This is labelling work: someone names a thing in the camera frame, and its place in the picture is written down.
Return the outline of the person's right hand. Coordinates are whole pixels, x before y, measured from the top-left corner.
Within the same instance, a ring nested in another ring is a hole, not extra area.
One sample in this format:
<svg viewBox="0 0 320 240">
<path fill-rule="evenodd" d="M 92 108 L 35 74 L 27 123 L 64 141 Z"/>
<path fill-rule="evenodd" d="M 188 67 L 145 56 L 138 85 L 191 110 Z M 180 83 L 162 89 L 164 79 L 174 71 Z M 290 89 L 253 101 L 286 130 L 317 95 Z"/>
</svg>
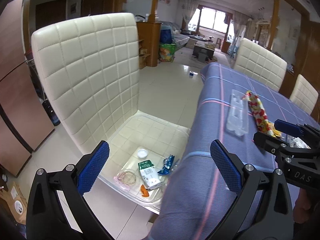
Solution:
<svg viewBox="0 0 320 240">
<path fill-rule="evenodd" d="M 311 208 L 310 201 L 308 199 L 305 189 L 299 190 L 298 198 L 293 208 L 293 220 L 298 224 L 303 224 L 309 220 L 309 210 Z"/>
</svg>

